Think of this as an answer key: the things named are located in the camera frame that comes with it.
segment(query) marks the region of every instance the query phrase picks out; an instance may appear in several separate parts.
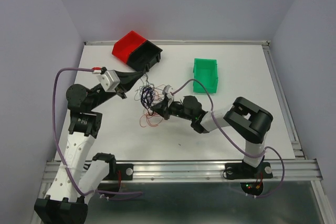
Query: wall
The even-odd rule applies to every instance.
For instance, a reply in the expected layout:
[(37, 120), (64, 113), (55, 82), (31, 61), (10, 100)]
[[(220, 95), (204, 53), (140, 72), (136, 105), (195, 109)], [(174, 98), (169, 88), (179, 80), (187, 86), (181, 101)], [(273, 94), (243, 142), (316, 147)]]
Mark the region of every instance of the wall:
[(309, 158), (317, 158), (336, 213), (336, 1), (295, 0), (271, 49)]
[[(61, 0), (0, 0), (0, 6), (0, 222), (25, 224), (54, 151), (54, 77), (59, 68), (78, 65), (83, 43)], [(73, 81), (73, 74), (60, 80), (57, 122)]]
[(293, 0), (62, 0), (84, 41), (270, 39)]

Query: green bin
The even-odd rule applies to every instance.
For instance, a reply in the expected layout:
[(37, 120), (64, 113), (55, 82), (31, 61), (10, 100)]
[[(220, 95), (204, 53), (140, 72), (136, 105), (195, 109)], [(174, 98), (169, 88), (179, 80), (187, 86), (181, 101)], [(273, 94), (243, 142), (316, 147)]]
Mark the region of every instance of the green bin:
[[(217, 60), (195, 58), (194, 79), (200, 81), (209, 93), (216, 93), (218, 84)], [(197, 82), (194, 82), (193, 86), (194, 92), (205, 93)]]

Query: gray wall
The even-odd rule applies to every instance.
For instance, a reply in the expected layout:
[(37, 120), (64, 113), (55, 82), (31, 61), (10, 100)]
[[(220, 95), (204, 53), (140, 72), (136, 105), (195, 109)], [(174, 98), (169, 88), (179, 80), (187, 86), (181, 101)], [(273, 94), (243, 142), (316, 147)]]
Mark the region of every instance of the gray wall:
[[(25, 224), (54, 150), (54, 77), (78, 65), (83, 44), (61, 0), (0, 0), (0, 19), (0, 222)], [(61, 78), (58, 122), (73, 80), (73, 74)]]
[(62, 0), (85, 41), (271, 39), (293, 0)]
[(305, 153), (336, 212), (336, 1), (295, 0), (271, 49)]

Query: gray floor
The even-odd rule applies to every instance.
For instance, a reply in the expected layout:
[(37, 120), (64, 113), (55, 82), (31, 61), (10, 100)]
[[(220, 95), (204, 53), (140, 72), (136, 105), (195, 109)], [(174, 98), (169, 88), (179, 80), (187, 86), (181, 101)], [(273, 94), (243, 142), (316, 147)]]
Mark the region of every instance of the gray floor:
[[(265, 191), (276, 183), (267, 183)], [(86, 224), (145, 223), (323, 223), (310, 182), (286, 182), (274, 195), (252, 199), (233, 190), (239, 184), (124, 184), (142, 190), (132, 201), (107, 202), (95, 196)]]

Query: white table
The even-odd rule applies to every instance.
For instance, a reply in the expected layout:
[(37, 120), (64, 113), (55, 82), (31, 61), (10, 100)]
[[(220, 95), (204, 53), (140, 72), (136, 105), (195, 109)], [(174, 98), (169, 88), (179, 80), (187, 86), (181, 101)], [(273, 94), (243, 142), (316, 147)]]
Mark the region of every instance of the white table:
[[(160, 45), (163, 49), (161, 61), (148, 73), (149, 81), (156, 86), (170, 84), (179, 88), (193, 77), (194, 58), (216, 59), (218, 64), (218, 89), (212, 94), (215, 109), (228, 107), (239, 96), (245, 97), (268, 110), (274, 117), (267, 135), (266, 145), (274, 147), (284, 159), (295, 159), (291, 141), (280, 109), (275, 88), (261, 46), (253, 45)], [(132, 71), (112, 54), (113, 46), (85, 46), (81, 57), (81, 68), (105, 66), (117, 71)], [(87, 88), (98, 84), (95, 76), (79, 72), (75, 83)], [(114, 97), (94, 111), (103, 113), (98, 137), (87, 160), (98, 152), (112, 153), (117, 160), (176, 161), (176, 160), (237, 160), (243, 155), (235, 150), (219, 131), (198, 134), (187, 120), (171, 117), (158, 127), (142, 128), (139, 119), (143, 107), (134, 100), (140, 81), (122, 100)], [(193, 93), (190, 83), (175, 97), (194, 95), (204, 110), (210, 109), (206, 95)], [(58, 94), (56, 99), (65, 99)], [(64, 150), (67, 141), (70, 113), (63, 125), (60, 146)], [(225, 128), (229, 136), (244, 148), (245, 140), (232, 128)], [(277, 159), (271, 151), (266, 159)]]

